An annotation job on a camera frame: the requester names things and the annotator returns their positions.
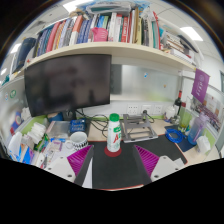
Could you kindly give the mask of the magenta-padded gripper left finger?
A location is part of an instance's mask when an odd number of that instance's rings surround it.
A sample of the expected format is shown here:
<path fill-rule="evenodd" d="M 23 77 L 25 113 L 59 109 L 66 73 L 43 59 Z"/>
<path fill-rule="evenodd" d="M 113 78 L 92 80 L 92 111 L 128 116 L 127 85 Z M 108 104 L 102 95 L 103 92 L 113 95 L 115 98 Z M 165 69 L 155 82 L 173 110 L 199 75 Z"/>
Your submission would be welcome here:
<path fill-rule="evenodd" d="M 88 145 L 68 157 L 57 158 L 45 170 L 78 186 L 92 186 L 93 155 L 94 146 Z"/>

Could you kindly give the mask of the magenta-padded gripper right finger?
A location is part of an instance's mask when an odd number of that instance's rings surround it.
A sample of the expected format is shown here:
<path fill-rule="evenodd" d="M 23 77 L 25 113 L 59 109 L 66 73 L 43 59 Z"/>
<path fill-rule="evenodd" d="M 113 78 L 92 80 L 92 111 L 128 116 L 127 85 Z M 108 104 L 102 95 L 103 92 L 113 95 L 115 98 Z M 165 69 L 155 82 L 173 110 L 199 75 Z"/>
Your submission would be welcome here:
<path fill-rule="evenodd" d="M 173 161 L 165 155 L 159 157 L 138 145 L 133 146 L 133 155 L 144 183 L 157 181 L 182 169 L 178 165 L 181 159 Z"/>

